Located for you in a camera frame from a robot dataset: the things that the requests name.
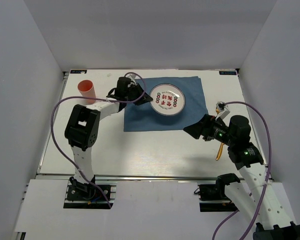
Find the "white plate with red characters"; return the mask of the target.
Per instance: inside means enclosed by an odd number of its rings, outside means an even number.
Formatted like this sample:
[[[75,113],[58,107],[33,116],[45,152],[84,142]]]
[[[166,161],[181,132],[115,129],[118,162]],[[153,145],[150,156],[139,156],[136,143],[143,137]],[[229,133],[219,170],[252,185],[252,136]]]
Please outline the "white plate with red characters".
[[[158,84],[151,91],[149,96],[153,99],[150,102],[152,109],[163,116],[175,116],[182,112],[186,105],[186,98],[183,92],[172,84]]]

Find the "table corner label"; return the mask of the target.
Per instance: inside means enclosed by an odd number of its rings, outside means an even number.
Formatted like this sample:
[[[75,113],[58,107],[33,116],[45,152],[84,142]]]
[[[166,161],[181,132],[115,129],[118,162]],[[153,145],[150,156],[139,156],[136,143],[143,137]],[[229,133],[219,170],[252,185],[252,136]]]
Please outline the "table corner label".
[[[219,71],[220,75],[224,76],[236,76],[237,72],[236,71]]]
[[[87,70],[86,69],[72,69],[70,74],[86,74]]]

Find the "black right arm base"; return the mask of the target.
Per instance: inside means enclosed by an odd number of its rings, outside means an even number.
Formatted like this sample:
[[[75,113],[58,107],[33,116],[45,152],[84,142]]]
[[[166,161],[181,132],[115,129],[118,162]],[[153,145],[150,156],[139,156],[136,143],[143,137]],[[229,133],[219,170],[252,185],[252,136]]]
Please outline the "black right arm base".
[[[235,212],[237,207],[227,197],[222,197],[214,184],[200,184],[193,192],[199,198],[202,213]]]

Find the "right table corner label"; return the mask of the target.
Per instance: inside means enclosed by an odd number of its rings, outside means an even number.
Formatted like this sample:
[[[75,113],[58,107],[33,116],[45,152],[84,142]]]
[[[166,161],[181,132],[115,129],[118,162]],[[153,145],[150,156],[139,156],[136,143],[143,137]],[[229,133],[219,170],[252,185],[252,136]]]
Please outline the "right table corner label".
[[[236,71],[219,71],[220,75],[224,76],[236,76],[237,72]]]

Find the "pink plastic cup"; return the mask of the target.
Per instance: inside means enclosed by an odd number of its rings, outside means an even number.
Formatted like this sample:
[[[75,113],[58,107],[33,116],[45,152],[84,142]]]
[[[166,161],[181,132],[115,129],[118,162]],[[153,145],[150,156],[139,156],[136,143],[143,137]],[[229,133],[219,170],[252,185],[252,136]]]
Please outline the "pink plastic cup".
[[[86,79],[82,80],[81,82],[78,83],[77,85],[78,91],[81,93],[83,97],[88,97],[90,99],[86,99],[86,102],[91,105],[96,102],[96,93],[94,89],[94,84],[92,81]]]

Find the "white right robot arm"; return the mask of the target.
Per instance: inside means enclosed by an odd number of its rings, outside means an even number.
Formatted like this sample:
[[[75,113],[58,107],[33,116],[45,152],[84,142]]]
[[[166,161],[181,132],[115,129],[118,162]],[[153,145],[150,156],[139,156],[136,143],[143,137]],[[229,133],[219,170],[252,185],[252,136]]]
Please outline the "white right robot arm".
[[[251,142],[247,117],[234,115],[225,123],[229,109],[222,101],[215,113],[209,113],[199,78],[148,78],[140,91],[145,104],[137,114],[141,131],[182,130],[194,139],[215,140],[227,147],[238,174],[219,175],[215,192],[247,216],[246,230],[253,239],[300,240],[300,224],[288,216],[270,184],[271,162],[264,161]]]

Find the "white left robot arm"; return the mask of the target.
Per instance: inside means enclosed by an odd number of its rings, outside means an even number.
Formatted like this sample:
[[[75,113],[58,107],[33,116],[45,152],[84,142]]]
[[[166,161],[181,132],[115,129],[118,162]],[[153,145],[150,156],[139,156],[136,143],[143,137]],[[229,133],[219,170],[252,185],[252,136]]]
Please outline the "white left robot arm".
[[[106,101],[84,106],[76,104],[70,114],[64,136],[71,147],[75,174],[70,178],[73,186],[78,187],[78,193],[89,200],[95,196],[96,187],[91,184],[95,181],[92,168],[92,146],[95,144],[99,131],[100,121],[104,118],[121,112],[127,102],[140,106],[153,101],[141,85],[129,77],[120,77],[115,88],[112,88]]]

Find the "aluminium table edge rail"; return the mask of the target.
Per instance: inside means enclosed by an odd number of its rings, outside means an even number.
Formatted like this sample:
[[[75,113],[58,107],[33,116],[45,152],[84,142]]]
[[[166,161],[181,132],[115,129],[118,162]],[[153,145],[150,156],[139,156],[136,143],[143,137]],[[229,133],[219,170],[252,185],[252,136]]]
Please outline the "aluminium table edge rail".
[[[36,179],[45,180],[66,180],[72,177],[72,174],[37,174]],[[96,180],[104,181],[215,181],[217,177],[199,177],[199,176],[150,176],[150,175],[102,175],[94,176]]]

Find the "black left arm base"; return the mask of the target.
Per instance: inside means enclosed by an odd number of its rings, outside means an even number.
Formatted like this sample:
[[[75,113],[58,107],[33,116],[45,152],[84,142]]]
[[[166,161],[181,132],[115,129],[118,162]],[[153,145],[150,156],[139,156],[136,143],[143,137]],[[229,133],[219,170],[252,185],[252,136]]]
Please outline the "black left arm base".
[[[99,184],[99,188],[80,183],[70,177],[65,193],[64,209],[110,210],[116,198],[117,186]]]

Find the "left table corner label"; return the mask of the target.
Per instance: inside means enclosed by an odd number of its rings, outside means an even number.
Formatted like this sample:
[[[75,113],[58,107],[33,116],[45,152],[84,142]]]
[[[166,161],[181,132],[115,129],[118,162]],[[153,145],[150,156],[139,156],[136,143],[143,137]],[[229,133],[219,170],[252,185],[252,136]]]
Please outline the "left table corner label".
[[[72,69],[70,74],[86,74],[87,70],[86,69]]]

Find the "gold knife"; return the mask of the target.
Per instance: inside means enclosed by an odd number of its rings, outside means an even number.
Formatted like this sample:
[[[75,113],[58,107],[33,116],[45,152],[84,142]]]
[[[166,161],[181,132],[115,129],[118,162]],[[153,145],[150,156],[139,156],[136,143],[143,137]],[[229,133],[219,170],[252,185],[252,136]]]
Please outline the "gold knife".
[[[224,147],[224,144],[221,143],[220,146],[219,146],[216,158],[215,158],[216,161],[218,161],[221,158],[222,153],[223,153],[223,147]]]

